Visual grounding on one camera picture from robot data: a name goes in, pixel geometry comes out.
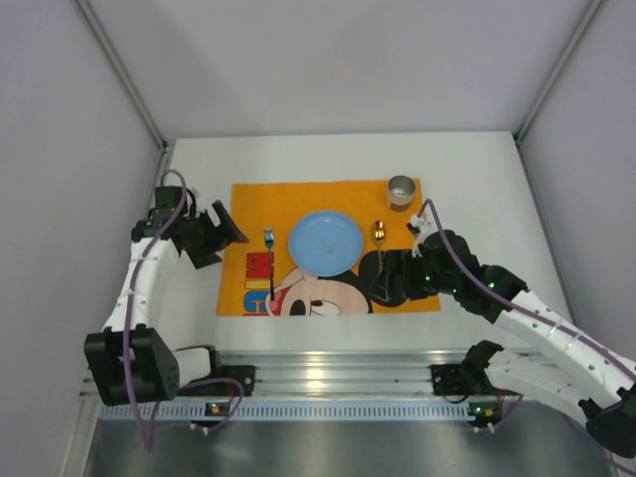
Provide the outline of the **orange cartoon mouse placemat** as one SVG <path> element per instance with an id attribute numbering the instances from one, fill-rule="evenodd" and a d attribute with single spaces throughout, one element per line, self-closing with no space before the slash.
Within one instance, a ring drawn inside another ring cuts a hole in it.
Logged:
<path id="1" fill-rule="evenodd" d="M 407 210 L 395 212 L 388 203 L 388 180 L 236 184 L 231 212 L 249 243 L 229 246 L 217 304 L 223 317 L 354 316 L 372 313 L 437 312 L 438 298 L 406 302 L 374 302 L 370 286 L 379 274 L 378 250 L 372 242 L 372 226 L 383 221 L 387 239 L 382 250 L 411 249 L 409 218 L 422 203 L 416 185 Z M 348 271 L 319 277 L 293 262 L 288 251 L 292 228 L 318 211 L 347 215 L 360 227 L 363 254 Z M 274 232 L 274 300 L 269 299 L 269 269 L 263 230 Z"/>

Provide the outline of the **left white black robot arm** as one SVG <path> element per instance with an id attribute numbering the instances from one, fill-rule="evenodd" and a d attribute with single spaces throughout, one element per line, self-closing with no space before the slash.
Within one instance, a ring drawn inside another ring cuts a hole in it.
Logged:
<path id="1" fill-rule="evenodd" d="M 155 205 L 131 231 L 130 261 L 113 310 L 83 352 L 103 404 L 172 400 L 196 384 L 212 387 L 222 364 L 211 345 L 171 350 L 156 325 L 168 281 L 181 256 L 196 269 L 221 262 L 232 243 L 245 243 L 224 204 L 199 210 L 194 193 L 160 186 Z"/>

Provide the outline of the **gold spoon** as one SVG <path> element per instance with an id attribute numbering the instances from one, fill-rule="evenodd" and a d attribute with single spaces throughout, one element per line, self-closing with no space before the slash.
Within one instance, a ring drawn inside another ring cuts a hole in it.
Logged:
<path id="1" fill-rule="evenodd" d="M 378 250 L 378 269 L 382 272 L 384 269 L 384 255 L 382 247 L 387 239 L 387 230 L 383 221 L 377 220 L 372 226 L 372 242 Z"/>

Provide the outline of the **paper cup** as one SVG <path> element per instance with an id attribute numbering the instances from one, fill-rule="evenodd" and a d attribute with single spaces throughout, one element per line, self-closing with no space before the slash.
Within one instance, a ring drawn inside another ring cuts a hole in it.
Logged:
<path id="1" fill-rule="evenodd" d="M 402 212 L 412 203 L 416 185 L 413 179 L 405 175 L 393 176 L 388 182 L 388 203 L 391 210 Z"/>

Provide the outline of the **blue metallic fork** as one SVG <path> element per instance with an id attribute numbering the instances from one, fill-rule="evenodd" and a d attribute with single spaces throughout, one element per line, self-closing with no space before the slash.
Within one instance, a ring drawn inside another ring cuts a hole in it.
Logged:
<path id="1" fill-rule="evenodd" d="M 265 227 L 263 230 L 263 240 L 267 248 L 268 269 L 269 269 L 269 299 L 274 300 L 274 232 L 271 227 Z"/>

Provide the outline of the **blue plastic plate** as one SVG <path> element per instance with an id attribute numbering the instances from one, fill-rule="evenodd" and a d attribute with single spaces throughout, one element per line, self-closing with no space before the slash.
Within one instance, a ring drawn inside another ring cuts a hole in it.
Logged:
<path id="1" fill-rule="evenodd" d="M 298 268 L 319 277 L 350 270 L 363 254 L 364 238 L 357 223 L 335 211 L 311 213 L 297 222 L 288 251 Z"/>

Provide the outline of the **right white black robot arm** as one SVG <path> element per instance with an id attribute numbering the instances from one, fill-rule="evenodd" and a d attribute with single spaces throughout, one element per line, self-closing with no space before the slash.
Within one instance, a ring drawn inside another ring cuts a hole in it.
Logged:
<path id="1" fill-rule="evenodd" d="M 572 418 L 606 450 L 635 455 L 635 363 L 552 311 L 508 269 L 482 264 L 452 231 L 418 235 L 413 248 L 379 256 L 372 294 L 381 303 L 449 295 L 465 311 L 534 346 L 537 365 L 483 340 L 462 362 L 475 388 L 533 398 Z"/>

